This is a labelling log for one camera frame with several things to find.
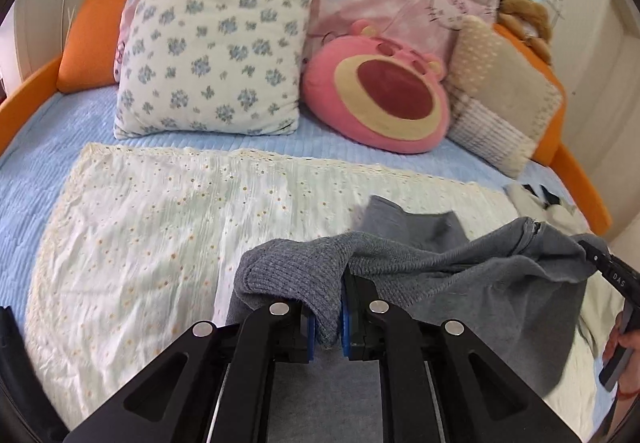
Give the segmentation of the grey zip sweatshirt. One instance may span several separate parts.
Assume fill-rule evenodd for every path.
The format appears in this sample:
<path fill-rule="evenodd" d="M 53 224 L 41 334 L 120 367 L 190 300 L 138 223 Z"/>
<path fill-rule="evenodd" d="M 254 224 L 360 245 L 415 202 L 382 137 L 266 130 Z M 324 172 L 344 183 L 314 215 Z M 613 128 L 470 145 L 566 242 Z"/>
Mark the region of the grey zip sweatshirt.
<path fill-rule="evenodd" d="M 303 302 L 318 322 L 316 362 L 277 368 L 270 441 L 381 438 L 376 369 L 347 361 L 338 346 L 345 272 L 419 321 L 468 326 L 578 437 L 590 436 L 594 371 L 577 325 L 593 268 L 582 239 L 529 218 L 469 239 L 451 212 L 413 215 L 374 196 L 352 232 L 276 238 L 241 257 L 229 323 L 273 299 Z"/>

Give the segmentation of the beige hoodie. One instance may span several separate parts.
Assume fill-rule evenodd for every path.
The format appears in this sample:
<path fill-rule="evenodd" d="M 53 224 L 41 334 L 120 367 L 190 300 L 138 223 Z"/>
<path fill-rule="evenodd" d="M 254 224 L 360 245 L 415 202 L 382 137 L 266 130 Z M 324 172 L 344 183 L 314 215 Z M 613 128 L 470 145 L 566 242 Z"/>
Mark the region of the beige hoodie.
<path fill-rule="evenodd" d="M 504 192 L 520 217 L 546 222 L 566 235 L 590 233 L 586 219 L 575 205 L 550 193 L 544 186 L 541 189 L 539 197 L 530 185 L 510 183 Z"/>

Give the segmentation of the white blue floral pillow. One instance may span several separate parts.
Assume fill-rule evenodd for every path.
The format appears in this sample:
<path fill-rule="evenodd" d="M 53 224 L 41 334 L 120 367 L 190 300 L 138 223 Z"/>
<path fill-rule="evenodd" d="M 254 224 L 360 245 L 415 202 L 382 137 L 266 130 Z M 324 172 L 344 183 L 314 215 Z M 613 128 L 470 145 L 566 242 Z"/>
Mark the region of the white blue floral pillow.
<path fill-rule="evenodd" d="M 117 139 L 297 129 L 312 0 L 139 0 L 122 57 Z"/>

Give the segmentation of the pink bear face cushion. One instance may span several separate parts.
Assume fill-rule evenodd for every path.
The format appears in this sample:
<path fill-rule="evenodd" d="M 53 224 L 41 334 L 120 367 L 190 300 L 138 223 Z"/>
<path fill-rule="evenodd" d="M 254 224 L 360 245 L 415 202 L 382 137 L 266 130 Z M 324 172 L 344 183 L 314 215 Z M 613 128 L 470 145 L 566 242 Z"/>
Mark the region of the pink bear face cushion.
<path fill-rule="evenodd" d="M 449 127 L 446 73 L 438 56 L 385 37 L 360 20 L 309 60 L 302 96 L 314 116 L 350 140 L 422 154 L 434 150 Z"/>

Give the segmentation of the orange sofa bed frame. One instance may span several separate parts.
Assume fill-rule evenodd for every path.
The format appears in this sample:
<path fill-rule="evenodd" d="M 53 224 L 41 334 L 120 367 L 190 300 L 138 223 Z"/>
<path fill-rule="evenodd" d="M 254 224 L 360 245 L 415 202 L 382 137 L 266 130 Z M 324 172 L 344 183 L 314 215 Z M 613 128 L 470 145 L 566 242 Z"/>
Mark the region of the orange sofa bed frame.
<path fill-rule="evenodd" d="M 27 120 L 55 91 L 74 93 L 111 86 L 126 0 L 84 0 L 62 52 L 44 64 L 1 103 L 1 149 L 5 151 Z M 567 103 L 563 102 L 534 153 L 565 184 L 594 233 L 611 229 L 613 218 L 575 156 L 561 142 Z"/>

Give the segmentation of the brown plush toy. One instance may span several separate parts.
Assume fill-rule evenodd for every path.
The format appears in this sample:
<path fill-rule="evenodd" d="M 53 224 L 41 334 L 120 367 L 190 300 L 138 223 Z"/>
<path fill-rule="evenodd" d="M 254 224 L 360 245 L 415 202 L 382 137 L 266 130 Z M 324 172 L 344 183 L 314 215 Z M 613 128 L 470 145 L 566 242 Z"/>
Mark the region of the brown plush toy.
<path fill-rule="evenodd" d="M 552 64 L 552 26 L 546 7 L 534 0 L 500 0 L 497 23 L 529 47 L 542 62 Z"/>

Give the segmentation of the beige patchwork pillow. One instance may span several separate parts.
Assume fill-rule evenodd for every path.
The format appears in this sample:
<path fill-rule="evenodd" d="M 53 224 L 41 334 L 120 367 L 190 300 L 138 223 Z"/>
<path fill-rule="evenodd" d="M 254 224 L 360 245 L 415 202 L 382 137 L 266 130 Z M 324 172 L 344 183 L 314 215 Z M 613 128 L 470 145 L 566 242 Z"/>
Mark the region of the beige patchwork pillow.
<path fill-rule="evenodd" d="M 559 88 L 510 40 L 471 15 L 462 20 L 444 87 L 448 138 L 512 179 L 562 103 Z"/>

